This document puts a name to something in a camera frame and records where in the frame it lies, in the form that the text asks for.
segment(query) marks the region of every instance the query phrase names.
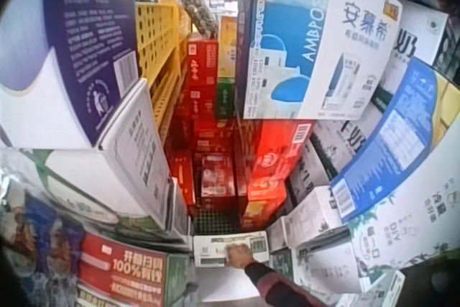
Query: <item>yellow plastic crate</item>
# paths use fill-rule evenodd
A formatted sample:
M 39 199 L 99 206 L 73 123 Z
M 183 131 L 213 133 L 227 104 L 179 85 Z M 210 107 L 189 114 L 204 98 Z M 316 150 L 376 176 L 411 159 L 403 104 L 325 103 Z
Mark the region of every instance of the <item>yellow plastic crate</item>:
M 149 87 L 177 45 L 174 11 L 169 4 L 136 3 L 139 71 Z
M 172 103 L 172 95 L 178 80 L 176 70 L 171 70 L 163 77 L 158 89 L 152 98 L 153 116 L 157 126 L 160 126 L 165 116 L 168 106 Z
M 191 31 L 191 20 L 184 8 L 179 9 L 179 41 L 187 38 Z
M 180 75 L 178 76 L 179 78 L 177 78 L 177 82 L 174 86 L 174 90 L 172 92 L 170 101 L 167 105 L 167 108 L 165 110 L 159 131 L 158 131 L 160 134 L 161 143 L 163 145 L 165 144 L 166 137 L 169 133 L 171 119 L 173 118 L 173 113 L 174 113 L 174 107 L 175 107 L 176 102 L 179 99 L 180 90 L 182 89 L 182 84 L 185 80 L 185 75 L 187 73 L 186 69 L 187 69 L 187 65 L 184 65 L 183 70 L 180 72 Z

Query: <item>white cardboard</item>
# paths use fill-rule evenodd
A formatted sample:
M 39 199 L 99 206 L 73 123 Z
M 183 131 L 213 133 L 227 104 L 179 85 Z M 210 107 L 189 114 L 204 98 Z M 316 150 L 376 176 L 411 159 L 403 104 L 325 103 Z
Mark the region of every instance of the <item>white cardboard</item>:
M 410 1 L 401 0 L 404 11 L 390 60 L 372 101 L 357 121 L 318 121 L 311 142 L 323 162 L 330 180 L 347 165 L 369 139 L 395 95 L 412 56 L 443 73 L 448 60 L 446 50 L 456 44 L 449 34 L 449 16 Z M 312 179 L 321 179 L 319 170 Z
M 190 219 L 187 214 L 187 205 L 185 204 L 182 191 L 180 189 L 178 179 L 172 178 L 173 195 L 172 207 L 170 211 L 171 219 L 171 237 L 180 239 L 183 243 L 188 243 L 188 235 L 190 231 Z
M 309 139 L 304 144 L 302 155 L 291 172 L 289 181 L 297 204 L 303 201 L 315 186 L 329 184 L 329 177 L 323 163 Z
M 254 7 L 244 118 L 359 119 L 390 57 L 401 4 L 256 0 Z
M 296 248 L 341 225 L 330 188 L 316 187 L 285 217 L 287 245 Z
M 369 278 L 360 278 L 349 239 L 332 245 L 302 245 L 293 255 L 295 282 L 323 293 L 362 293 L 371 287 Z
M 424 262 L 460 247 L 460 117 L 418 168 L 349 222 L 365 275 Z
M 286 216 L 281 216 L 267 228 L 267 238 L 270 253 L 285 248 L 288 245 L 288 241 L 286 240 L 285 219 Z
M 246 244 L 258 262 L 268 262 L 270 254 L 266 232 L 193 237 L 196 267 L 223 267 L 230 244 Z
M 0 153 L 2 165 L 86 220 L 116 226 L 122 217 L 150 217 L 166 230 L 169 167 L 145 80 L 126 95 L 97 147 Z

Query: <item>stacked boxes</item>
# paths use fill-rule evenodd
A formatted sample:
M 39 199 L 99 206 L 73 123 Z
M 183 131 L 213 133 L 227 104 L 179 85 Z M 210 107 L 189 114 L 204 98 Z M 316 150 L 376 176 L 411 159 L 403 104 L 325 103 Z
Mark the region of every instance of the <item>stacked boxes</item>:
M 262 229 L 286 199 L 283 180 L 252 179 L 250 167 L 242 151 L 240 133 L 235 136 L 235 168 L 241 229 Z
M 82 284 L 122 303 L 171 306 L 185 292 L 190 259 L 87 233 L 79 264 Z
M 236 191 L 229 154 L 206 155 L 201 176 L 201 203 L 207 210 L 234 210 Z
M 193 180 L 192 152 L 190 150 L 174 151 L 170 164 L 171 175 L 178 179 L 187 210 L 196 214 L 195 182 Z
M 218 32 L 218 80 L 216 117 L 227 119 L 234 112 L 236 17 L 221 16 Z
M 233 146 L 234 119 L 195 120 L 193 147 L 197 152 L 230 152 Z
M 128 237 L 168 238 L 169 167 L 145 80 L 126 95 L 96 147 L 0 154 L 2 166 L 82 220 Z
M 331 188 L 344 221 L 392 193 L 443 141 L 460 111 L 460 91 L 412 58 L 384 116 Z
M 66 150 L 98 142 L 139 77 L 134 1 L 8 1 L 0 34 L 4 142 Z
M 397 0 L 239 2 L 245 119 L 360 118 L 397 36 Z
M 312 144 L 324 169 L 311 176 L 323 180 L 335 178 L 361 149 L 382 118 L 396 93 L 412 56 L 433 66 L 444 74 L 453 55 L 457 40 L 452 34 L 449 16 L 427 7 L 401 1 L 404 11 L 390 60 L 373 97 L 358 121 L 319 121 L 312 136 Z
M 285 217 L 287 243 L 296 248 L 341 225 L 331 190 L 328 186 L 316 187 Z
M 421 75 L 426 78 L 427 83 L 431 82 L 428 75 Z M 454 110 L 452 107 L 459 105 L 458 94 L 454 99 L 445 90 L 443 100 L 439 101 L 444 103 L 445 108 L 441 107 L 441 114 L 438 115 L 440 118 L 435 119 L 437 122 L 446 121 L 446 115 L 455 114 L 450 111 Z M 438 123 L 433 126 L 439 130 Z M 458 251 L 460 233 L 451 225 L 460 221 L 457 205 L 460 162 L 459 147 L 456 144 L 459 134 L 460 121 L 457 113 L 439 143 L 428 141 L 432 150 L 428 157 L 424 159 L 423 153 L 420 154 L 399 175 L 384 172 L 386 174 L 383 177 L 392 185 L 380 183 L 382 195 L 386 194 L 389 187 L 391 192 L 382 200 L 376 201 L 374 207 L 349 222 L 352 244 L 356 258 L 364 268 L 364 275 L 370 276 L 374 270 L 386 267 L 415 265 Z M 433 134 L 432 140 L 436 141 L 438 137 Z M 356 162 L 350 168 L 357 169 L 358 164 Z M 376 183 L 378 180 L 370 176 L 369 182 Z M 356 208 L 362 209 L 360 203 L 356 204 Z
M 190 115 L 196 119 L 214 119 L 216 112 L 216 85 L 218 43 L 191 37 L 188 40 L 188 83 Z
M 362 278 L 349 239 L 319 248 L 306 245 L 295 249 L 294 279 L 307 289 L 324 293 L 361 293 L 372 286 L 370 278 Z
M 312 126 L 311 120 L 241 120 L 239 135 L 248 180 L 266 184 L 268 180 L 286 179 Z

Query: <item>store shelf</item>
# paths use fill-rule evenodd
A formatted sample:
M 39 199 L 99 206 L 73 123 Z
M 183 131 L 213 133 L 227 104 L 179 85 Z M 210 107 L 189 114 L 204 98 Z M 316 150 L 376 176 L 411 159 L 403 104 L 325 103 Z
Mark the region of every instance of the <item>store shelf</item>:
M 194 218 L 196 235 L 224 235 L 241 233 L 237 212 L 208 211 L 201 209 Z
M 160 133 L 160 139 L 161 139 L 162 144 L 165 144 L 165 140 L 169 133 L 171 119 L 173 118 L 173 113 L 174 113 L 174 107 L 179 99 L 180 90 L 182 89 L 182 85 L 185 80 L 186 74 L 187 74 L 187 64 L 184 64 L 183 69 L 181 70 L 180 74 L 176 73 L 176 75 L 179 75 L 179 76 L 178 78 L 176 78 L 176 83 L 174 85 L 171 97 L 167 104 L 167 108 L 163 115 L 162 122 L 158 123 L 160 124 L 159 133 Z
M 176 70 L 168 71 L 153 95 L 153 116 L 157 125 L 161 124 L 165 117 L 177 80 Z
M 192 29 L 191 20 L 187 12 L 181 7 L 179 11 L 179 41 L 187 38 Z
M 139 72 L 147 79 L 149 87 L 176 45 L 174 10 L 169 4 L 136 3 Z
M 180 63 L 183 63 L 184 59 L 187 57 L 187 40 L 182 40 L 179 43 L 179 56 Z

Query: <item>blue and white box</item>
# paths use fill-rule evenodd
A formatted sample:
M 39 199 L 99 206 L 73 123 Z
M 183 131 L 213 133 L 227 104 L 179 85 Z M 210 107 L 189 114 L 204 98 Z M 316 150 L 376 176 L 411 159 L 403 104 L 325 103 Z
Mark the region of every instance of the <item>blue and white box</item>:
M 364 276 L 460 248 L 460 117 L 420 166 L 372 209 L 349 222 Z
M 139 77 L 134 0 L 9 0 L 0 128 L 13 147 L 94 146 Z
M 357 121 L 316 122 L 310 137 L 329 180 L 334 179 L 367 141 L 396 93 L 412 56 L 444 74 L 446 61 L 457 41 L 451 36 L 449 16 L 425 6 L 401 0 L 404 11 L 400 31 L 371 102 Z M 320 171 L 311 174 L 321 178 Z
M 241 0 L 236 75 L 244 118 L 359 119 L 402 10 L 398 0 Z
M 331 181 L 342 220 L 363 214 L 402 185 L 444 141 L 459 111 L 458 88 L 412 58 L 376 129 Z

